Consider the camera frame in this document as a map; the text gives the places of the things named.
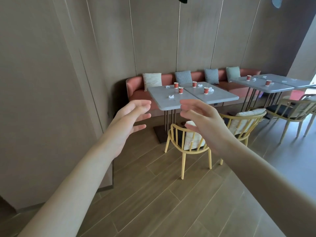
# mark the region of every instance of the paper cup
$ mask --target paper cup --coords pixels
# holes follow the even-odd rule
[[[270,84],[271,84],[271,80],[267,80],[266,82],[265,82],[265,85],[268,87]]]

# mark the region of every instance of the gray pillow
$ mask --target gray pillow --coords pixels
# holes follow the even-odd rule
[[[240,77],[240,69],[236,67],[226,67],[226,75],[228,82],[232,82],[232,79]]]
[[[205,81],[210,84],[219,84],[218,69],[204,69]]]
[[[175,72],[174,75],[176,76],[176,81],[179,84],[192,82],[191,71],[178,71],[178,72]]]

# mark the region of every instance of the chair leg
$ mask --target chair leg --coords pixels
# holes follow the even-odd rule
[[[303,124],[303,121],[301,121],[301,122],[298,124],[296,138],[298,138],[299,135],[300,135],[301,128],[302,128],[302,124]]]
[[[306,131],[305,131],[304,136],[307,135],[307,133],[308,133],[308,131],[309,131],[309,128],[312,126],[313,121],[314,121],[314,119],[315,119],[315,116],[316,116],[316,114],[313,114],[313,115],[312,115],[311,120],[309,121],[309,124],[308,124],[308,126],[307,126],[307,128],[306,128]]]
[[[245,146],[248,145],[248,137],[245,139]]]
[[[170,142],[170,137],[169,137],[169,135],[168,135],[167,143],[166,143],[166,148],[165,148],[165,153],[167,153],[168,146],[169,146],[169,142]]]
[[[211,170],[212,169],[212,153],[211,153],[211,149],[208,149],[207,152],[209,154],[209,168]]]
[[[287,121],[286,124],[285,124],[284,130],[283,130],[283,133],[282,133],[282,136],[281,136],[281,139],[280,139],[280,143],[282,142],[282,140],[283,140],[283,138],[285,136],[285,133],[288,130],[289,124],[290,124],[290,121]]]
[[[181,179],[184,177],[184,167],[185,167],[185,153],[182,153],[182,169],[181,169]]]

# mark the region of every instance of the green pillow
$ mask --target green pillow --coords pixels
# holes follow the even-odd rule
[[[240,77],[240,69],[236,67],[226,67],[227,81],[232,82],[233,79]]]

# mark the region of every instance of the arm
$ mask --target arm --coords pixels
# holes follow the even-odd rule
[[[196,124],[212,151],[223,158],[286,236],[316,236],[316,204],[263,158],[240,143],[215,108],[182,100],[181,116]]]
[[[19,237],[76,236],[110,163],[120,154],[127,137],[146,127],[133,124],[150,117],[150,114],[144,114],[150,109],[150,103],[147,100],[135,100],[117,113],[106,132],[31,219]]]

